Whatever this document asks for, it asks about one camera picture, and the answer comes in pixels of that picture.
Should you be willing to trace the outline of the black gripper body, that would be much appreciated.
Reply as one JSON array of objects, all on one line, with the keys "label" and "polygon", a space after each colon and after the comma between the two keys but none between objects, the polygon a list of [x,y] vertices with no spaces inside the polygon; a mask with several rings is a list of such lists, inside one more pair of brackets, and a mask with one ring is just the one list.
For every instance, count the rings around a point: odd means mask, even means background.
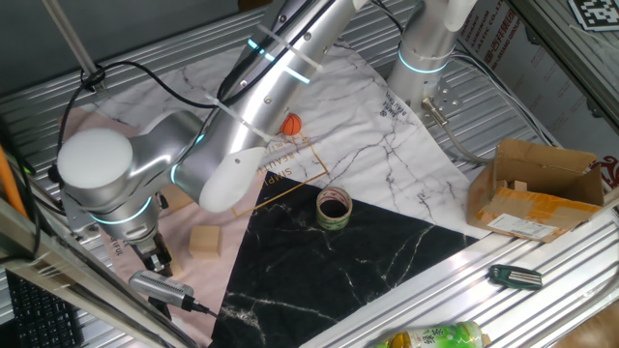
[{"label": "black gripper body", "polygon": [[150,260],[153,255],[156,255],[160,261],[169,260],[169,251],[162,234],[158,231],[155,231],[144,240],[130,242],[130,245],[142,261]]}]

